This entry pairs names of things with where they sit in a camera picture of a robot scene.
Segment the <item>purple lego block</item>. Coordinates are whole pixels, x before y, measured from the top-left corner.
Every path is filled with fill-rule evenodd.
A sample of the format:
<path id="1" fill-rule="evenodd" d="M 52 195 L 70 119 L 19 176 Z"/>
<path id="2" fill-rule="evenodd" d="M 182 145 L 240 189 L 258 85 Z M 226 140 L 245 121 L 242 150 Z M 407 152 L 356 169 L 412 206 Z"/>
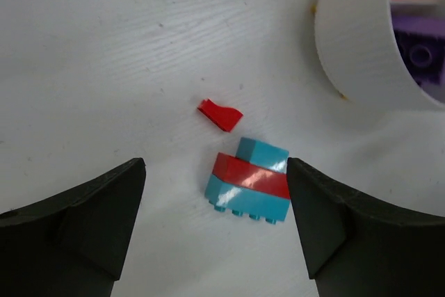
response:
<path id="1" fill-rule="evenodd" d="M 393 15 L 396 44 L 412 78 L 419 84 L 444 85 L 444 19 Z"/>

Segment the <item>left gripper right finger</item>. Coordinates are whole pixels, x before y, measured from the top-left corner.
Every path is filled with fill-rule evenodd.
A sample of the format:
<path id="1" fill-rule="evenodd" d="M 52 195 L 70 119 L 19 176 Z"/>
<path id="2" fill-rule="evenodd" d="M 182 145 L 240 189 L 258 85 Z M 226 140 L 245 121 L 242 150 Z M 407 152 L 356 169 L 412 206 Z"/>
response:
<path id="1" fill-rule="evenodd" d="M 298 158 L 286 172 L 320 296 L 443 296 L 444 219 L 342 184 Z"/>

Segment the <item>red sloped lego piece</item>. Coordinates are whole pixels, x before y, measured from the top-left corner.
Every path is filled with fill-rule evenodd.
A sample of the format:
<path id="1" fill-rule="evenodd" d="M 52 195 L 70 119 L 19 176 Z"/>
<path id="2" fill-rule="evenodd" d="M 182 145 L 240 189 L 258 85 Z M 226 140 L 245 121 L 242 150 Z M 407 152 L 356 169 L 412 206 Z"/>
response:
<path id="1" fill-rule="evenodd" d="M 243 117 L 239 110 L 220 106 L 210 99 L 203 99 L 197 106 L 197 110 L 224 132 L 231 132 Z"/>

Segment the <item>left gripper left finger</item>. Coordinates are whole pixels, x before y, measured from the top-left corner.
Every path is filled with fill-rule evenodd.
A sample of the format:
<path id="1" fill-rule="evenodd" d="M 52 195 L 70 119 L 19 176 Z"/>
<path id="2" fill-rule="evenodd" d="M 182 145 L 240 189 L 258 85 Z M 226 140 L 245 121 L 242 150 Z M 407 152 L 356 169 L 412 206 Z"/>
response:
<path id="1" fill-rule="evenodd" d="M 110 296 L 145 186 L 133 158 L 66 191 L 1 214 L 2 296 Z"/>

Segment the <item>white divided round container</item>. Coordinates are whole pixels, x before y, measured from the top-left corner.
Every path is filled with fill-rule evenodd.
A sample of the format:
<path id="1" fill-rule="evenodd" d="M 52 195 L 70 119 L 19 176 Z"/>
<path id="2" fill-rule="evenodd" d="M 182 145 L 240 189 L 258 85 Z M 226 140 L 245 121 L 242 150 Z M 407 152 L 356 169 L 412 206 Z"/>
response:
<path id="1" fill-rule="evenodd" d="M 314 33 L 328 79 L 350 101 L 382 110 L 444 110 L 408 72 L 389 0 L 318 0 Z"/>

